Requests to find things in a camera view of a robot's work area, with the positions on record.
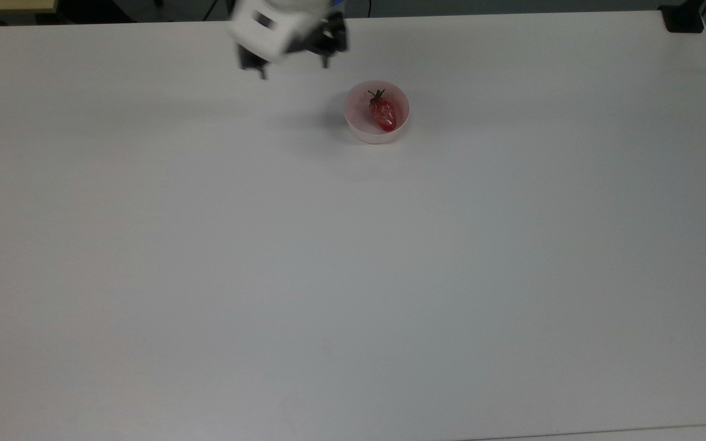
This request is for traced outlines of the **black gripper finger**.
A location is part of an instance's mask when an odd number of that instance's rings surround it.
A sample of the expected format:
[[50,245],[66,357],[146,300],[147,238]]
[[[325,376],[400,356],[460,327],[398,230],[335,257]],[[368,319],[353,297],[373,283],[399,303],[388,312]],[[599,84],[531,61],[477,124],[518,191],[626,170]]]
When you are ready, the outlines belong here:
[[320,57],[322,68],[330,67],[337,53],[349,50],[347,26],[342,12],[331,12],[298,42],[299,52],[310,52]]
[[241,70],[253,70],[257,72],[260,79],[266,80],[266,67],[268,61],[247,50],[242,45],[237,45],[237,56]]

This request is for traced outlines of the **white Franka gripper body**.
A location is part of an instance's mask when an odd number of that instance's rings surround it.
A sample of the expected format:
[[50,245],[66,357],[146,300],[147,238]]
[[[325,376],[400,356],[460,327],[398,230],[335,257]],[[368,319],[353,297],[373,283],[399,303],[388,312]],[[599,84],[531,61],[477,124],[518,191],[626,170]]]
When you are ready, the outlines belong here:
[[331,11],[330,1],[237,1],[228,31],[237,45],[279,64]]

